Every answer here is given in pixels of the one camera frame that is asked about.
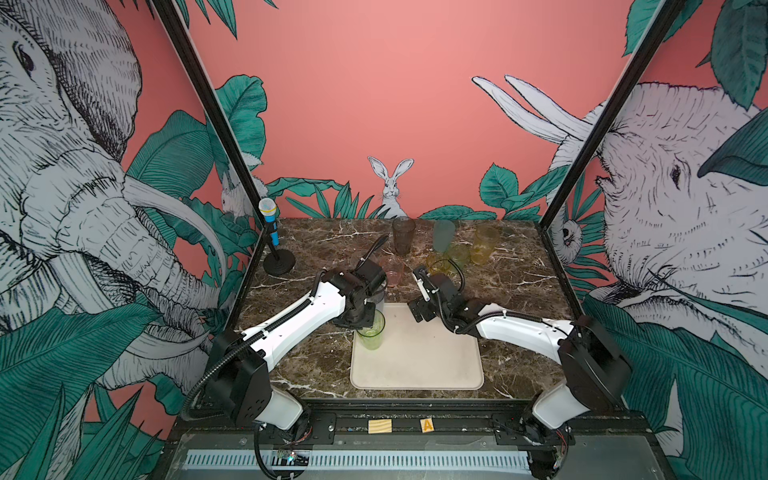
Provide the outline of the beige plastic tray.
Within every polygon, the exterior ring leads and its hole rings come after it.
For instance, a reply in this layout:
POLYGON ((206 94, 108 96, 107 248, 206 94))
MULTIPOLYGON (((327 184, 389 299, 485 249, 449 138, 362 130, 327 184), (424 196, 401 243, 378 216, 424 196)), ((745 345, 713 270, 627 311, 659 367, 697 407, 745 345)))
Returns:
POLYGON ((383 304, 378 348, 355 338, 351 384, 362 390, 468 390, 482 387, 478 341, 456 335, 437 319, 417 322, 405 303, 383 304))

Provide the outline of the light green tall glass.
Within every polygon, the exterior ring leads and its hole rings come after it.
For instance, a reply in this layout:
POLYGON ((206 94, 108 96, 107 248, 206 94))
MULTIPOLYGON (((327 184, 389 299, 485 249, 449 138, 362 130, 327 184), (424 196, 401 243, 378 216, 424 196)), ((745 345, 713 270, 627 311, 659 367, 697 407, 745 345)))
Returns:
POLYGON ((365 349, 376 350, 383 342, 383 332, 385 327, 385 316, 381 311, 376 310, 372 325, 370 327, 359 329, 357 331, 357 338, 365 349))

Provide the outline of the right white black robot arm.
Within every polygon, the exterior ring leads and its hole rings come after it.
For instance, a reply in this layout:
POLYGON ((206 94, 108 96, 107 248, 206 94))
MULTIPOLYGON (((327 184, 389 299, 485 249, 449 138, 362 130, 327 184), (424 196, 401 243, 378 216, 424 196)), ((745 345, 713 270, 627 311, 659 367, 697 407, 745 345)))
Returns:
POLYGON ((408 303, 414 318, 441 320, 456 335, 505 342, 556 362, 564 379, 538 394, 523 416, 523 427, 550 432, 587 413, 624 409, 622 395, 632 366, 612 335, 596 319, 555 320, 524 315, 495 303, 467 299, 446 275, 413 271, 420 296, 408 303))

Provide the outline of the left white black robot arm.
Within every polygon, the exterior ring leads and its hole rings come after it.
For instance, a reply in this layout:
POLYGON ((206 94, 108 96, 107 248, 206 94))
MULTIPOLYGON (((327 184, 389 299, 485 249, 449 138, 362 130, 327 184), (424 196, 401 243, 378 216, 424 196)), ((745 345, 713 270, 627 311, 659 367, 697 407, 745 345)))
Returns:
POLYGON ((373 324, 374 296, 384 289, 381 266, 365 260, 350 270, 316 275, 312 288, 289 307, 241 333, 214 338, 202 389, 237 427, 254 422, 289 430, 304 407, 272 387, 270 373, 294 347, 327 323, 359 330, 373 324))

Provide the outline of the blue tall plastic glass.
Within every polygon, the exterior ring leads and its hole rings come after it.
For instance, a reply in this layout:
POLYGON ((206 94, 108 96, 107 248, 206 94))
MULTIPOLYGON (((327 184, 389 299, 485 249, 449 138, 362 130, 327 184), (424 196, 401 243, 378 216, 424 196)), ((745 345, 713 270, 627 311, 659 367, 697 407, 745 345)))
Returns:
POLYGON ((372 303, 375 306, 377 311, 383 311, 384 304, 386 302, 386 297, 387 297, 387 286, 382 285, 372 293, 372 295, 367 299, 367 302, 372 303))

